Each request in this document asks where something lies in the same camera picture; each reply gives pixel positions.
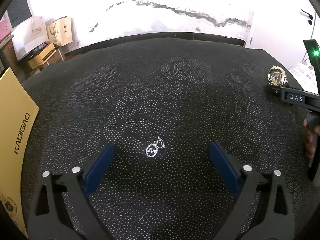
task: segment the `dotted fabric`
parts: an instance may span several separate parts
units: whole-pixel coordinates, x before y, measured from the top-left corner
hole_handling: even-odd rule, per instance
[[[115,239],[209,239],[236,201],[209,159],[217,140],[243,164],[284,174],[299,232],[320,201],[307,178],[307,110],[266,93],[272,65],[280,66],[263,50],[159,38],[46,67],[23,83],[40,108],[22,169],[26,223],[43,171],[67,172],[115,143],[114,161],[90,196]],[[154,157],[146,155],[150,144]],[[81,232],[67,194],[65,200]]]

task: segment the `human hand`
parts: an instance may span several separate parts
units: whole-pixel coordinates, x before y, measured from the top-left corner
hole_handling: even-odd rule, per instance
[[[314,135],[318,135],[320,136],[320,125],[317,125],[314,128],[314,131],[310,131],[310,129],[308,128],[308,121],[307,119],[305,119],[303,121],[303,126],[305,128],[307,128],[304,136],[306,138],[306,143],[305,143],[305,149],[306,149],[306,156],[307,158],[309,158],[310,160],[313,160],[313,157],[315,156],[315,152],[316,152],[316,147],[314,146],[313,143],[315,143],[314,140]]]

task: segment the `silver screw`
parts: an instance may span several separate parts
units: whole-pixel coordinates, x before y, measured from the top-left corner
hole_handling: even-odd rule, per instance
[[[252,167],[251,167],[250,165],[245,165],[245,166],[243,166],[243,169],[244,169],[245,171],[252,171]]]
[[[71,171],[73,173],[78,173],[80,170],[81,170],[81,168],[79,166],[76,166],[76,167],[73,167]]]
[[[44,173],[42,173],[42,177],[48,177],[50,175],[49,171],[45,171]]]
[[[275,170],[273,173],[274,173],[276,176],[281,176],[281,171]]]

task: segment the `damaged wall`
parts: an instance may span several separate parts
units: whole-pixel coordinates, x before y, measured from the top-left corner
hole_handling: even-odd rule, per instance
[[[65,52],[99,41],[152,32],[201,32],[247,40],[253,0],[30,0],[46,23],[70,16]]]

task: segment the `watch face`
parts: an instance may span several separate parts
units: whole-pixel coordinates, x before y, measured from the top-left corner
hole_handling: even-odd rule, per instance
[[[283,76],[280,69],[273,68],[268,75],[268,81],[270,85],[281,86],[283,83]]]

